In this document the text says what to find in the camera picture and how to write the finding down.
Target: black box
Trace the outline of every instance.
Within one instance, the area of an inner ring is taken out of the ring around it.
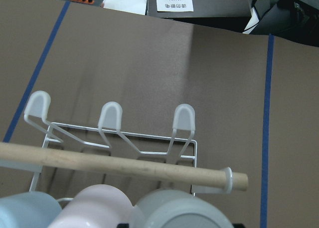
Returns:
[[[158,12],[148,0],[148,15],[243,32],[251,18],[248,0],[193,0],[194,12]]]

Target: white paper sign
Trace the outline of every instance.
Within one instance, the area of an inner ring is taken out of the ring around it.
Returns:
[[[194,12],[193,0],[156,0],[158,12]]]

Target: wooden rod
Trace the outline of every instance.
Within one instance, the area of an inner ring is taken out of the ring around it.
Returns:
[[[12,143],[0,143],[0,159],[79,171],[140,177],[156,181],[182,182],[224,188],[224,171],[85,154]],[[248,177],[233,172],[233,190],[245,191]]]

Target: brown surface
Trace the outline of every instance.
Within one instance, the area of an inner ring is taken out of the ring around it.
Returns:
[[[0,0],[0,4],[2,140],[63,4],[52,0]]]
[[[319,223],[318,81],[318,48],[276,38],[269,140],[269,227],[313,227]]]

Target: white plastic hook cap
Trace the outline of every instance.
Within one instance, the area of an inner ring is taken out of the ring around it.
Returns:
[[[195,110],[192,106],[180,104],[176,107],[173,129],[195,131]]]
[[[215,188],[215,187],[192,185],[192,192],[200,193],[200,194],[229,194],[231,193],[231,191],[233,190],[233,172],[230,167],[221,169],[221,171],[224,171],[226,176],[226,184],[223,189]]]
[[[98,123],[98,128],[111,128],[120,130],[122,123],[122,107],[117,102],[108,102],[104,104]]]
[[[25,107],[24,114],[27,116],[31,115],[35,117],[40,117],[42,119],[46,119],[50,103],[51,97],[47,92],[33,92]]]

